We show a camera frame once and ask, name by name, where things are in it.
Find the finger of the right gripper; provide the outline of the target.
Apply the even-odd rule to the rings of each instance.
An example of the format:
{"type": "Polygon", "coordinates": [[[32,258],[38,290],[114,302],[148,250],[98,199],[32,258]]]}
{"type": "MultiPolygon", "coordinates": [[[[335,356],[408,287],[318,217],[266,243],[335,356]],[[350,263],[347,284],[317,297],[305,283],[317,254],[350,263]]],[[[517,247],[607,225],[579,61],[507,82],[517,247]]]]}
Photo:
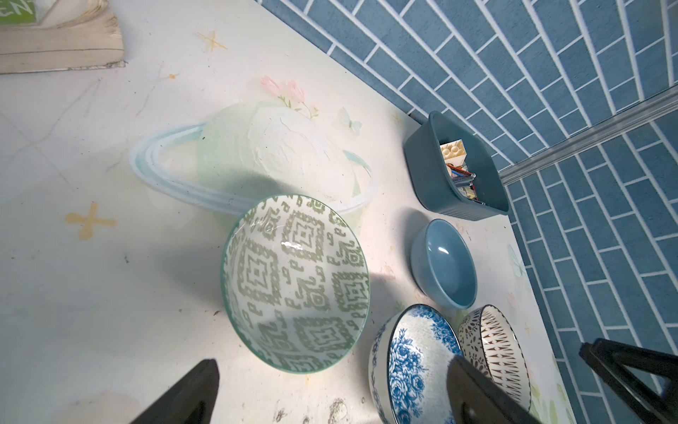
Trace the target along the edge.
{"type": "Polygon", "coordinates": [[[644,423],[677,422],[677,357],[598,338],[582,344],[579,356],[644,423]],[[633,370],[664,378],[661,392],[644,384],[633,370]]]}

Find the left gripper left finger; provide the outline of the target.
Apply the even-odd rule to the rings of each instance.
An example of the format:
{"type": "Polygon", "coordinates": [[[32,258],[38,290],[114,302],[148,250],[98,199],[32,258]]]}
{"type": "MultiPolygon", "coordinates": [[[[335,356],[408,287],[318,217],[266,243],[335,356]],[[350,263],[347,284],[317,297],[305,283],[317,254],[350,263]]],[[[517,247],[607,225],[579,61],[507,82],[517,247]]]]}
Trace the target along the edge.
{"type": "Polygon", "coordinates": [[[215,359],[200,361],[132,424],[210,423],[219,389],[215,359]]]}

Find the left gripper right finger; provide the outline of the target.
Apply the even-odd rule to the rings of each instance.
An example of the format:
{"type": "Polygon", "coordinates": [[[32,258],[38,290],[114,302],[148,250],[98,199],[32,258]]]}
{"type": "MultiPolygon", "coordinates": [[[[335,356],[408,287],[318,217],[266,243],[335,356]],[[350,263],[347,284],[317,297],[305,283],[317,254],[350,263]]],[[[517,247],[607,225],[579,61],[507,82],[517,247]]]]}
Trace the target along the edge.
{"type": "Polygon", "coordinates": [[[539,423],[462,356],[450,362],[447,390],[456,424],[539,423]]]}

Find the white brown patterned bowl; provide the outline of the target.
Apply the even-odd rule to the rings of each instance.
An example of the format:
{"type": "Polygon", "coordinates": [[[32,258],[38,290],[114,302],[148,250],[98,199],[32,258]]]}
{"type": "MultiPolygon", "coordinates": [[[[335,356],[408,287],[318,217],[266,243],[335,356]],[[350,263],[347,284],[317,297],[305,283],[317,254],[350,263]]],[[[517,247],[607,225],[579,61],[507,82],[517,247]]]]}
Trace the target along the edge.
{"type": "Polygon", "coordinates": [[[464,357],[522,408],[531,407],[527,364],[509,321],[499,308],[485,305],[469,313],[457,338],[464,357]]]}

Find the blue floral bowl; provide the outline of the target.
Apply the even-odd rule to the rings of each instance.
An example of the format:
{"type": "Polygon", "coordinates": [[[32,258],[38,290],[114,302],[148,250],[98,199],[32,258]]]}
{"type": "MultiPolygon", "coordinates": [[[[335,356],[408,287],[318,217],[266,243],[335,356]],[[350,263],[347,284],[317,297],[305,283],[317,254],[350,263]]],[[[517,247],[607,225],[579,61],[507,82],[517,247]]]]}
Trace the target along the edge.
{"type": "Polygon", "coordinates": [[[450,362],[463,351],[436,309],[415,304],[377,333],[368,365],[374,405],[384,423],[453,423],[450,362]]]}

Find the plain blue bowl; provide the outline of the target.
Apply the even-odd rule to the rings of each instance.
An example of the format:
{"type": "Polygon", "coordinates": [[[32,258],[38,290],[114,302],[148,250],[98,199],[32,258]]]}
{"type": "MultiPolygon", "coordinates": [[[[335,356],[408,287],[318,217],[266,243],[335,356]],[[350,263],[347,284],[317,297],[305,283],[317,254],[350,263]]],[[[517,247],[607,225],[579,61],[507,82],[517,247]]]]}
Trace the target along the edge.
{"type": "Polygon", "coordinates": [[[447,309],[468,309],[477,298],[478,279],[471,252],[449,222],[434,219],[410,249],[411,273],[420,290],[447,309]]]}

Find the green patterned white bowl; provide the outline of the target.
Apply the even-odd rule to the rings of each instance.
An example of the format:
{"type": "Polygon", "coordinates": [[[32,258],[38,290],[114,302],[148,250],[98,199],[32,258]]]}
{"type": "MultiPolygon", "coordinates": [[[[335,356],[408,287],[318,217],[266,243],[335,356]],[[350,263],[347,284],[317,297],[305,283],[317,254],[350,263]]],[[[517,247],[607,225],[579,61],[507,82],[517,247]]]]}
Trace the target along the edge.
{"type": "Polygon", "coordinates": [[[239,338],[284,372],[333,367],[367,324],[371,284],[358,238],[309,196],[271,196],[245,212],[224,247],[221,279],[239,338]]]}

